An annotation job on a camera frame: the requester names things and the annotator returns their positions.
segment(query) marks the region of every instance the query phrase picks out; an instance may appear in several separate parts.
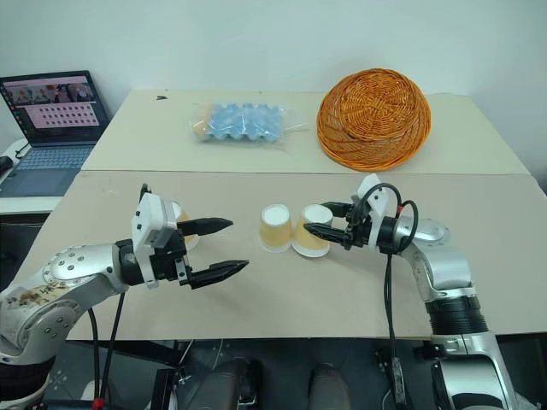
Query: plastic bag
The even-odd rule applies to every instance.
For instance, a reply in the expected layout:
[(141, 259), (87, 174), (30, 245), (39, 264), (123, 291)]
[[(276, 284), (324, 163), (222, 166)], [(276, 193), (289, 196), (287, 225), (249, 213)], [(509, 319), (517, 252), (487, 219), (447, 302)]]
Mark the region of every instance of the plastic bag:
[(280, 143), (288, 130), (305, 126), (294, 113), (272, 104), (213, 103), (199, 109), (190, 121), (200, 141)]

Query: white table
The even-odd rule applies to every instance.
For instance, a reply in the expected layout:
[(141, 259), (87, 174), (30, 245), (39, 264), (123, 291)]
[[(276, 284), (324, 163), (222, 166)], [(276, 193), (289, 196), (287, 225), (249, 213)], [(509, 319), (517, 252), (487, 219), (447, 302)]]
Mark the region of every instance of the white table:
[[(393, 173), (382, 178), (403, 198), (415, 199), (422, 218), (450, 227), (453, 244), (469, 261), (492, 331), (547, 331), (547, 198), (532, 176)], [(285, 203), (296, 223), (306, 204), (347, 200), (361, 179), (359, 174), (82, 171), (47, 219), (15, 280), (35, 273), (67, 246), (130, 237), (146, 182), (156, 194), (180, 202), (191, 218), (234, 221), (190, 251), (196, 269), (230, 259), (250, 264), (227, 281), (199, 290), (176, 282), (162, 282), (154, 290), (132, 287), (119, 339), (386, 337), (384, 255), (333, 245), (327, 256), (309, 260), (292, 249), (268, 253), (257, 240), (265, 205)], [(396, 257), (393, 269), (397, 336), (428, 337), (428, 317), (410, 267)], [(102, 338), (109, 336), (116, 303), (110, 298), (95, 309)], [(85, 316), (70, 338), (90, 337)]]
[[(15, 158), (15, 151), (21, 149), (25, 144), (25, 138), (19, 139), (13, 142), (8, 149), (6, 149), (3, 155), (9, 156), (15, 166), (19, 162), (19, 160)], [(24, 155), (27, 150), (28, 147), (21, 153)], [(6, 171), (0, 178), (0, 183), (2, 183), (8, 175), (9, 172)], [(25, 196), (13, 198), (0, 197), (0, 215), (48, 214), (55, 209), (61, 198), (62, 196)]]
[[(158, 96), (168, 99), (156, 100)], [(83, 170), (240, 173), (356, 173), (326, 156), (315, 119), (323, 94), (273, 91), (133, 90)], [(420, 151), (389, 173), (528, 173), (469, 97), (428, 96), (432, 130)], [(280, 145), (203, 143), (189, 122), (211, 102), (286, 106), (307, 129), (287, 133)]]

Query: laptop screen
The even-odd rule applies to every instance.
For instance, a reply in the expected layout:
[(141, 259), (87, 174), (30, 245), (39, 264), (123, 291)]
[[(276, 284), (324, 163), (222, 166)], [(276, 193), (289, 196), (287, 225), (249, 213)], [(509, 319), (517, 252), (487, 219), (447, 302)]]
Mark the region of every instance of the laptop screen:
[(87, 71), (2, 78), (0, 92), (33, 146), (94, 144), (109, 123)]

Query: laptop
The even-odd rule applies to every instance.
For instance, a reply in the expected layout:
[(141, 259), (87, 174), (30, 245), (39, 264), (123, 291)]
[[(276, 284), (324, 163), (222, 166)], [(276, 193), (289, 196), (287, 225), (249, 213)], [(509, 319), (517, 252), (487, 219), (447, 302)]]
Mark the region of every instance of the laptop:
[(31, 146), (0, 197), (63, 196), (109, 124), (89, 72), (4, 77), (0, 93)]

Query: laptop keyboard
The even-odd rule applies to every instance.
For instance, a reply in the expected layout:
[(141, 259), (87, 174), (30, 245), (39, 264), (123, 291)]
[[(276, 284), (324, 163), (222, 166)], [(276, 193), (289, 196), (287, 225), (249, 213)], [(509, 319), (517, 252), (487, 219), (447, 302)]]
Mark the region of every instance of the laptop keyboard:
[(32, 149), (18, 169), (81, 169), (92, 147), (75, 149)]

